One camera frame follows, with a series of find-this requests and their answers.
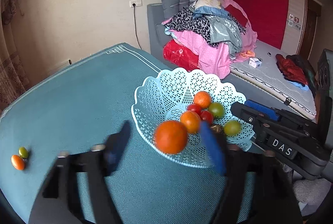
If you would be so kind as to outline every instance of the perforated basket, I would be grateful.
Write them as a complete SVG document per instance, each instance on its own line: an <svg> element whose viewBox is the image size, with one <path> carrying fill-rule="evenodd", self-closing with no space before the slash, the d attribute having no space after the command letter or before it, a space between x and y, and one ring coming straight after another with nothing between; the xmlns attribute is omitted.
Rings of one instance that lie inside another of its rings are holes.
<svg viewBox="0 0 333 224"><path fill-rule="evenodd" d="M154 131L166 120L177 120L193 102L194 95L206 91L212 100L224 106L225 116L214 123L224 125L230 120L237 120L242 125L242 131L236 137L227 138L229 143L237 144L244 151L251 147L251 137L254 135L252 125L238 119L230 112L232 103L244 103L245 96L238 93L231 83L221 83L218 76L205 74L201 70L188 73L184 68L173 71L162 70L157 78L148 77L141 87L135 90L135 104L132 106L132 116L136 127L144 140L157 152L171 161L179 164L206 168L212 165L205 145L199 134L189 135L186 148L176 154L164 154L154 146Z"/></svg>

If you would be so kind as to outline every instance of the floral curtain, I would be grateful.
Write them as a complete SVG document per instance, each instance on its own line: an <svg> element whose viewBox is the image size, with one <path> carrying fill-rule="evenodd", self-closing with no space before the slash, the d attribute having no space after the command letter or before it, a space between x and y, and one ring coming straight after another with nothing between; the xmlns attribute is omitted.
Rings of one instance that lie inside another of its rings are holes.
<svg viewBox="0 0 333 224"><path fill-rule="evenodd" d="M16 13L16 0L1 0L0 17L0 113L29 87L16 50L11 19Z"/></svg>

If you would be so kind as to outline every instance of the tissue box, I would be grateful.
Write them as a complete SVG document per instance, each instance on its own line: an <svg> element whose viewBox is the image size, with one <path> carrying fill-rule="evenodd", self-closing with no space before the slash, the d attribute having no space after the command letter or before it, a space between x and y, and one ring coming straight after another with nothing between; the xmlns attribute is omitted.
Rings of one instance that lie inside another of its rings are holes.
<svg viewBox="0 0 333 224"><path fill-rule="evenodd" d="M249 65L251 65L254 68L257 68L258 66L261 66L261 61L258 58L250 58L249 59Z"/></svg>

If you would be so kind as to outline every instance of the power cord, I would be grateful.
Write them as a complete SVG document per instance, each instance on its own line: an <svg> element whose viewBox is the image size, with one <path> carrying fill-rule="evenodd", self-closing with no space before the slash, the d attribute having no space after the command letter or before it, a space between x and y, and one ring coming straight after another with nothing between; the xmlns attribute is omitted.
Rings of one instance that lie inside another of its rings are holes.
<svg viewBox="0 0 333 224"><path fill-rule="evenodd" d="M140 49L142 50L142 47L140 46L140 43L139 43L139 39L138 39L138 34L137 34L137 22L136 22L136 20L135 20L135 6L136 6L136 4L135 3L133 3L132 4L133 5L133 14L134 14L134 28L135 28L135 36L137 37L137 42L138 42L138 45L139 45L139 47L140 47Z"/></svg>

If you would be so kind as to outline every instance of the doorway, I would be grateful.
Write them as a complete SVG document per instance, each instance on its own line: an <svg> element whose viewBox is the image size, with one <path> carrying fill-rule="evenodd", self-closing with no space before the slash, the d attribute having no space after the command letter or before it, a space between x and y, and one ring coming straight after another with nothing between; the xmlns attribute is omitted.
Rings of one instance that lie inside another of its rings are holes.
<svg viewBox="0 0 333 224"><path fill-rule="evenodd" d="M307 14L304 26L303 40L298 52L304 60L309 59L314 37L316 34L317 19L321 15L321 5L314 0L307 1Z"/></svg>

